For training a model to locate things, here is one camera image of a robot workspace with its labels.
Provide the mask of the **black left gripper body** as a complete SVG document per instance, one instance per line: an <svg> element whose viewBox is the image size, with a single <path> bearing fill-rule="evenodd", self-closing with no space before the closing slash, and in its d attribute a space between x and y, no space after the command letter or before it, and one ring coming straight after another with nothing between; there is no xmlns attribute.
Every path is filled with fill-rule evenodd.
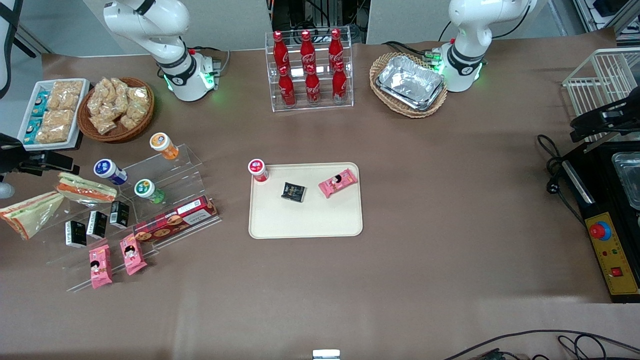
<svg viewBox="0 0 640 360"><path fill-rule="evenodd" d="M630 93L626 98L611 102L599 110L600 126L607 131L638 132L640 129L640 95Z"/></svg>

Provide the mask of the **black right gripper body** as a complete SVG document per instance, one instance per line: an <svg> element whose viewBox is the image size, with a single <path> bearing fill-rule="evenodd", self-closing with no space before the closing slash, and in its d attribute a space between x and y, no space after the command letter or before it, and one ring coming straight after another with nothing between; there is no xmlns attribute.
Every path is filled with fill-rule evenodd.
<svg viewBox="0 0 640 360"><path fill-rule="evenodd" d="M44 171L51 167L44 163L45 153L42 151L30 152L18 139L0 133L0 173L5 176L8 173L27 173L42 176Z"/></svg>

